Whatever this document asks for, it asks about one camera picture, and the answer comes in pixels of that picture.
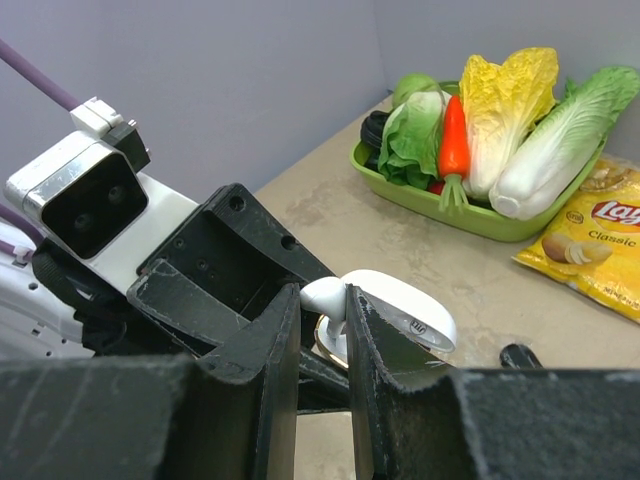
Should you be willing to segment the black earbud charging case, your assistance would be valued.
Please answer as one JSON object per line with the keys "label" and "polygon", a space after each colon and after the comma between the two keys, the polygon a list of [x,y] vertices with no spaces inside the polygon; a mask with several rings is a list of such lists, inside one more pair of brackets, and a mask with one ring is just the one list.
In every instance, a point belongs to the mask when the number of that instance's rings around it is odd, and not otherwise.
{"label": "black earbud charging case", "polygon": [[543,365],[534,352],[524,344],[511,343],[499,354],[500,364],[505,369],[542,369]]}

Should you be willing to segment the white earbud charging case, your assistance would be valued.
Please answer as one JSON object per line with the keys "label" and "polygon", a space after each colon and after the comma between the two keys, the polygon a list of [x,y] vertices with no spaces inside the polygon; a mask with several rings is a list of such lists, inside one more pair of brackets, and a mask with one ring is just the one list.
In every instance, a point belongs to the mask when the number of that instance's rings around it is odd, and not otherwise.
{"label": "white earbud charging case", "polygon": [[[436,299],[416,287],[386,273],[371,269],[353,270],[340,278],[346,287],[360,288],[391,315],[390,323],[421,346],[441,353],[457,347],[457,326],[449,311]],[[314,335],[322,354],[334,364],[348,368],[346,316],[341,335],[327,335],[329,318],[320,315]]]}

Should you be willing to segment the white earbud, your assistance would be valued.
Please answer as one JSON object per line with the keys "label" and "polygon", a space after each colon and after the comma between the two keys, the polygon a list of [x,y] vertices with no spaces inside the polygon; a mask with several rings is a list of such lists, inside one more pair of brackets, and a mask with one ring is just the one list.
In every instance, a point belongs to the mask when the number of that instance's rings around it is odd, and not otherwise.
{"label": "white earbud", "polygon": [[346,316],[346,284],[338,277],[315,280],[300,291],[301,306],[329,318],[327,335],[336,340],[342,332]]}

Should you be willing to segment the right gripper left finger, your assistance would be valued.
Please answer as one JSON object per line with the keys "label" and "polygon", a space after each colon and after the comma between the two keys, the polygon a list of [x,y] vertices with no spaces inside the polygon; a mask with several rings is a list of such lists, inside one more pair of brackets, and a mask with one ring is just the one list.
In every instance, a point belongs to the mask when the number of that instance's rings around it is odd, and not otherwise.
{"label": "right gripper left finger", "polygon": [[5,362],[1,475],[290,479],[299,357],[299,288],[289,284],[201,359]]}

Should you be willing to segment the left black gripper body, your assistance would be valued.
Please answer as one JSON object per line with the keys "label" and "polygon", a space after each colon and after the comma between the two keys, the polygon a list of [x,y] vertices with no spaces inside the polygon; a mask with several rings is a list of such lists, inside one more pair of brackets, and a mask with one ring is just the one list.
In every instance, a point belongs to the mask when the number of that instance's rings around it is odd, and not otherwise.
{"label": "left black gripper body", "polygon": [[[207,233],[202,214],[203,205],[196,207],[139,267],[138,278],[151,262],[165,259],[182,273],[193,276],[207,291],[214,291],[208,278],[209,263],[202,257],[206,250]],[[36,278],[50,288],[57,298],[79,313],[98,317],[103,325],[107,321],[120,326],[119,324],[124,324],[126,320],[146,320],[169,339],[193,353],[133,307],[126,298],[127,292],[119,293],[52,240],[45,240],[37,248],[32,265]]]}

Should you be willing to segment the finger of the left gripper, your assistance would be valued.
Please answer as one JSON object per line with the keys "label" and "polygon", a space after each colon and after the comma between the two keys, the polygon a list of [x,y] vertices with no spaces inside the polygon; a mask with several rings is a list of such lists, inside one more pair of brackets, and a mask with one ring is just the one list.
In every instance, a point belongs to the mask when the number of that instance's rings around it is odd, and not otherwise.
{"label": "finger of the left gripper", "polygon": [[207,227],[202,257],[209,263],[214,296],[248,320],[282,286],[304,286],[333,274],[238,183],[218,189],[202,214]]}
{"label": "finger of the left gripper", "polygon": [[[267,312],[281,289],[303,280],[291,273],[269,273],[258,279],[250,270],[255,286],[242,280],[238,286],[216,276],[209,292],[191,275],[186,275],[165,259],[143,269],[128,288],[128,302],[197,356],[221,347],[233,335]],[[317,314],[300,314],[300,410],[346,410],[349,386],[346,371],[312,351]]]}

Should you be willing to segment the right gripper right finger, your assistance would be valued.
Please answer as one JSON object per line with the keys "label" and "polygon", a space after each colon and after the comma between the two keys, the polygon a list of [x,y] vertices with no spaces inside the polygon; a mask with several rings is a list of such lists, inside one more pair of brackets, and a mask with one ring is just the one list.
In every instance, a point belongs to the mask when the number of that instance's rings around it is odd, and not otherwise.
{"label": "right gripper right finger", "polygon": [[635,479],[635,370],[459,369],[347,291],[360,479]]}

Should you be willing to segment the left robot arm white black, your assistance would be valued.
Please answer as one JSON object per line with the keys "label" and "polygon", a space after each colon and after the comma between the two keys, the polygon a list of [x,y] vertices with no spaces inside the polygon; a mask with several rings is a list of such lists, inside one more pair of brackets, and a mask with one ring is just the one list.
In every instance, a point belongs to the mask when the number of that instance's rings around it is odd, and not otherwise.
{"label": "left robot arm white black", "polygon": [[[58,299],[33,272],[27,221],[1,204],[1,360],[175,354],[179,345],[146,320],[100,323]],[[346,373],[302,346],[298,413],[348,409]]]}

